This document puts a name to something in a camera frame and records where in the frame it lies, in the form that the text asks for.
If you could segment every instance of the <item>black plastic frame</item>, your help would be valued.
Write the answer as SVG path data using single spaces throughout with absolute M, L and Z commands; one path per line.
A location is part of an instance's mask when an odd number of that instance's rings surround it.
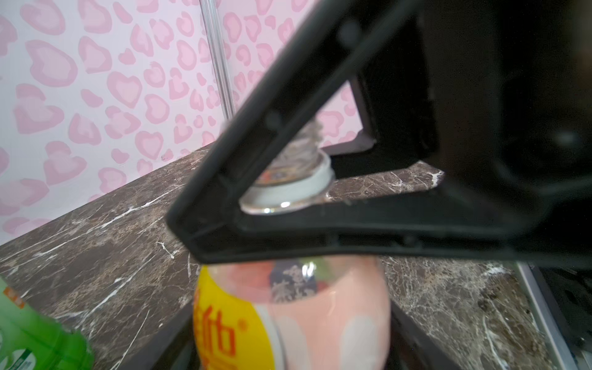
M 202 263 L 357 253 L 592 265 L 587 241 L 561 234 L 571 225 L 566 212 L 589 213 L 580 200 L 589 197 L 592 177 L 521 178 L 501 160 L 504 79 L 494 10 L 493 0 L 320 2 L 170 209 L 171 230 Z M 357 37 L 342 43 L 342 28 L 352 24 Z M 417 24 L 436 95 L 433 107 L 427 101 L 420 110 L 433 109 L 435 123 L 417 120 L 418 106 L 402 88 L 392 93 L 397 121 L 378 119 L 387 105 L 365 85 L 368 66 Z M 241 212 L 239 198 L 351 76 L 365 127 L 354 143 L 327 149 L 337 177 L 427 157 L 446 179 L 431 191 L 289 214 Z M 435 144 L 417 145 L 419 124 L 435 126 Z M 361 152 L 343 153 L 353 149 Z

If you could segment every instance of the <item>bottle label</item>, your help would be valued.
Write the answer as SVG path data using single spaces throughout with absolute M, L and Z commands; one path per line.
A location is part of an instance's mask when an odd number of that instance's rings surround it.
M 25 308 L 25 301 L 23 301 L 21 297 L 18 296 L 17 292 L 11 287 L 4 288 L 4 291 L 2 293 L 4 293 L 4 295 L 6 295 L 8 299 L 11 300 L 12 303 L 17 305 L 17 307 L 21 310 Z
M 195 292 L 194 335 L 205 369 L 282 370 L 283 357 L 274 353 L 276 333 L 268 335 L 253 304 L 229 295 L 209 276 L 200 273 Z
M 12 353 L 14 362 L 7 370 L 33 370 L 37 363 L 35 356 L 29 349 L 18 349 Z M 0 362 L 0 370 L 4 370 L 8 364 L 8 357 Z

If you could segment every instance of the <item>green bottle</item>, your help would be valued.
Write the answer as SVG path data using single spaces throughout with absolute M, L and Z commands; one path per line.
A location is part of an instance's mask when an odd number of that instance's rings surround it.
M 0 370 L 90 370 L 94 359 L 82 334 L 39 315 L 0 279 Z

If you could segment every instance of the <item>white bottle cap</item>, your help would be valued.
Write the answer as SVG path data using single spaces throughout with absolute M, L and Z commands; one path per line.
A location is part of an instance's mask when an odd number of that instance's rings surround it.
M 331 158 L 322 158 L 315 172 L 307 178 L 272 186 L 251 186 L 240 199 L 240 208 L 249 214 L 282 213 L 299 210 L 324 196 L 334 180 Z

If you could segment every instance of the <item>pink heart pattern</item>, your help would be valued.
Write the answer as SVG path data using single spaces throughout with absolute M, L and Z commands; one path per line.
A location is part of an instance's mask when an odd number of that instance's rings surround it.
M 195 117 L 193 126 L 195 126 L 195 128 L 202 128 L 204 126 L 204 119 L 200 115 Z
M 343 111 L 345 112 L 345 114 L 347 114 L 350 117 L 354 116 L 358 112 L 358 109 L 356 107 L 356 101 L 353 98 L 352 88 L 346 86 L 341 90 L 339 96 L 341 96 L 341 100 L 347 102 L 347 105 L 343 107 Z
M 286 45 L 288 43 L 288 40 L 292 38 L 293 34 L 294 22 L 292 21 L 292 18 L 288 18 L 284 21 L 284 23 L 279 25 L 278 36 L 282 43 Z
M 98 176 L 99 180 L 101 180 L 99 189 L 105 194 L 115 189 L 121 188 L 127 183 L 127 177 L 125 173 L 118 170 L 117 168 L 101 168 L 98 172 Z
M 267 68 L 274 61 L 274 50 L 269 44 L 258 44 L 255 46 L 257 49 L 257 55 L 259 56 L 259 62 L 263 68 Z
M 127 162 L 127 160 L 130 158 L 130 155 L 129 155 L 129 153 L 124 153 L 124 152 L 120 151 L 119 149 L 113 149 L 111 151 L 111 158 L 113 158 L 113 160 L 118 165 L 122 165 L 123 163 Z
M 204 99 L 201 97 L 201 94 L 197 92 L 197 90 L 193 90 L 191 92 L 191 96 L 189 97 L 189 106 L 191 109 L 195 109 L 200 112 L 204 111 Z
M 197 55 L 195 50 L 185 41 L 177 41 L 177 62 L 184 70 L 193 70 L 197 64 Z
M 66 30 L 64 16 L 53 0 L 36 0 L 23 5 L 21 17 L 31 27 L 47 35 L 61 35 Z
M 111 14 L 95 0 L 78 0 L 78 13 L 86 32 L 109 33 L 111 31 Z
M 127 66 L 132 65 L 136 62 L 136 57 L 134 53 L 131 52 L 130 49 L 126 49 L 123 53 L 119 54 L 117 57 L 119 61 Z
M 25 48 L 33 60 L 31 75 L 43 85 L 64 87 L 76 79 L 78 67 L 68 54 L 41 40 L 27 41 Z
M 153 170 L 152 162 L 148 162 L 145 159 L 140 159 L 136 165 L 136 170 L 140 176 L 147 175 Z
M 318 120 L 323 124 L 323 133 L 332 137 L 339 135 L 339 127 L 343 124 L 343 115 L 336 111 L 321 111 L 317 114 Z
M 169 98 L 171 100 L 177 100 L 183 98 L 189 93 L 189 85 L 183 81 L 181 71 L 177 68 L 170 70 L 169 80 Z
M 210 47 L 208 42 L 204 40 L 203 37 L 200 39 L 200 43 L 198 44 L 198 50 L 200 51 L 200 62 L 206 63 L 212 60 L 210 55 Z
M 15 42 L 17 38 L 16 28 L 0 15 L 0 56 L 8 54 L 8 44 Z
M 235 13 L 229 12 L 224 16 L 222 24 L 226 29 L 230 42 L 235 43 L 238 41 L 240 33 L 243 30 L 243 24 L 240 22 L 240 18 Z
M 181 12 L 181 17 L 177 18 L 177 29 L 183 36 L 193 36 L 194 26 L 193 19 L 187 12 Z
M 163 162 L 168 162 L 171 159 L 173 159 L 173 151 L 171 149 L 167 149 L 165 154 L 162 155 L 162 157 L 160 157 L 160 159 L 163 160 Z
M 249 79 L 249 82 L 253 85 L 257 85 L 262 77 L 263 72 L 259 70 L 250 70 L 249 73 L 247 73 L 247 78 Z
M 266 17 L 265 18 L 265 25 L 270 27 L 272 30 L 274 30 L 275 29 L 275 17 L 273 15 Z
M 154 56 L 152 39 L 144 32 L 144 30 L 140 28 L 138 24 L 136 24 L 131 31 L 130 44 L 131 47 L 138 53 L 143 53 L 146 56 Z
M 138 77 L 125 77 L 120 72 L 111 72 L 107 77 L 107 88 L 111 95 L 129 108 L 134 108 L 140 100 L 142 84 Z
M 158 132 L 151 134 L 146 131 L 140 131 L 136 134 L 136 148 L 143 156 L 152 160 L 158 158 L 158 154 L 160 154 L 164 143 L 165 139 Z
M 86 169 L 86 161 L 82 157 L 71 157 L 70 147 L 62 141 L 51 141 L 45 151 L 49 159 L 43 163 L 43 170 L 48 185 L 73 179 Z
M 274 0 L 255 0 L 255 4 L 257 5 L 257 14 L 265 15 L 271 8 L 271 3 Z
M 115 1 L 113 3 L 113 11 L 115 12 L 115 15 L 117 16 L 117 18 L 119 18 L 119 20 L 123 24 L 129 24 L 134 20 L 134 18 L 132 18 L 131 14 L 129 14 L 126 11 L 126 9 L 121 4 L 119 4 L 119 2 L 117 2 L 117 1 Z
M 252 42 L 257 41 L 257 37 L 261 33 L 261 21 L 256 15 L 250 15 L 244 18 L 244 28 L 247 30 L 247 36 Z
M 295 12 L 300 12 L 306 6 L 308 0 L 292 0 L 292 10 Z
M 49 193 L 47 185 L 40 180 L 21 179 L 0 185 L 0 215 L 16 213 L 21 207 L 33 205 Z
M 204 75 L 202 75 L 201 73 L 198 73 L 197 74 L 197 82 L 199 82 L 201 86 L 205 86 L 207 81 L 205 80 Z
M 155 94 L 148 94 L 144 97 L 146 101 L 146 118 L 150 123 L 161 124 L 169 118 L 169 104 Z
M 45 94 L 36 86 L 27 83 L 17 85 L 17 99 L 13 112 L 21 134 L 48 130 L 64 120 L 64 112 L 60 108 L 43 104 Z
M 136 0 L 136 10 L 140 13 L 155 13 L 158 11 L 158 0 Z
M 251 64 L 251 52 L 246 45 L 240 45 L 236 48 L 236 59 L 242 62 L 245 67 Z
M 212 135 L 211 133 L 204 131 L 201 134 L 201 146 L 206 146 L 208 144 L 211 144 L 215 141 L 215 137 L 214 135 Z
M 175 117 L 175 129 L 173 130 L 173 134 L 175 135 L 175 144 L 180 144 L 184 141 L 187 141 L 191 134 L 193 134 L 193 128 L 191 126 L 187 126 L 187 120 L 185 116 L 182 114 L 178 114 Z
M 185 2 L 19 0 L 0 15 L 0 57 L 26 66 L 0 76 L 14 113 L 14 145 L 0 148 L 0 244 L 215 140 L 224 118 L 210 49 L 199 1 Z M 224 41 L 227 60 L 250 47 L 251 12 L 239 41 Z
M 105 113 L 109 118 L 105 132 L 112 139 L 120 139 L 123 135 L 131 134 L 141 126 L 140 120 L 135 115 L 122 112 L 117 107 L 108 107 Z
M 220 105 L 220 96 L 212 85 L 208 86 L 208 97 L 205 100 L 205 104 L 209 109 L 214 109 L 214 107 Z
M 84 100 L 84 102 L 91 108 L 98 108 L 103 104 L 103 99 L 88 89 L 80 90 L 80 96 L 82 97 L 82 100 Z
M 243 6 L 244 2 L 241 0 L 224 0 L 218 9 L 224 26 L 224 42 L 236 45 L 232 48 L 227 66 L 233 78 L 232 99 L 237 108 L 248 99 L 251 91 L 313 9 L 313 4 L 318 1 L 254 2 L 256 14 L 253 14 L 252 6 Z M 361 129 L 349 84 L 344 84 L 343 88 L 347 91 L 340 90 L 319 112 L 324 121 L 323 142 L 328 144 L 351 140 Z M 211 101 L 208 104 L 206 100 L 206 108 L 212 106 Z
M 244 78 L 243 72 L 240 72 L 234 77 L 234 85 L 240 92 L 243 92 L 247 89 L 247 79 Z
M 87 73 L 107 72 L 111 70 L 111 53 L 92 41 L 88 36 L 82 36 L 78 43 L 78 54 L 82 59 Z
M 101 143 L 101 133 L 96 125 L 78 113 L 70 121 L 68 137 L 76 144 L 99 145 Z
M 150 28 L 152 28 L 156 44 L 162 49 L 169 50 L 170 42 L 175 38 L 173 29 L 169 24 L 164 20 L 159 20 L 158 22 L 156 20 L 150 20 Z
M 153 88 L 161 88 L 165 85 L 165 70 L 157 62 L 151 62 L 150 69 L 144 70 L 144 80 Z

